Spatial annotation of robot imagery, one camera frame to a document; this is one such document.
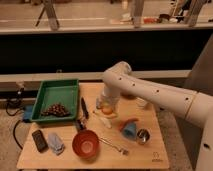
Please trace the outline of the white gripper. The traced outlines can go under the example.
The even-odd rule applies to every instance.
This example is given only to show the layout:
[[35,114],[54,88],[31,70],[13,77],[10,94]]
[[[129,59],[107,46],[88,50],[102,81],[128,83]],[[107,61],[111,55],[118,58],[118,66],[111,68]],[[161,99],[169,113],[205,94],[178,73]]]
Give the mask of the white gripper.
[[108,87],[104,87],[98,96],[98,102],[100,107],[110,106],[113,110],[116,109],[116,105],[120,98],[120,92]]

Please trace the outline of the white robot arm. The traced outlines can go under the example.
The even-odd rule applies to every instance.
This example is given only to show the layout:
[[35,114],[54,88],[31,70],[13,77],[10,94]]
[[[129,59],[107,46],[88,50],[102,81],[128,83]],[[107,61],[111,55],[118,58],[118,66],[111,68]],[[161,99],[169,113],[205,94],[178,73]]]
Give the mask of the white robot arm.
[[142,98],[203,129],[195,171],[213,171],[213,96],[137,79],[121,61],[103,72],[102,101],[116,105],[121,93]]

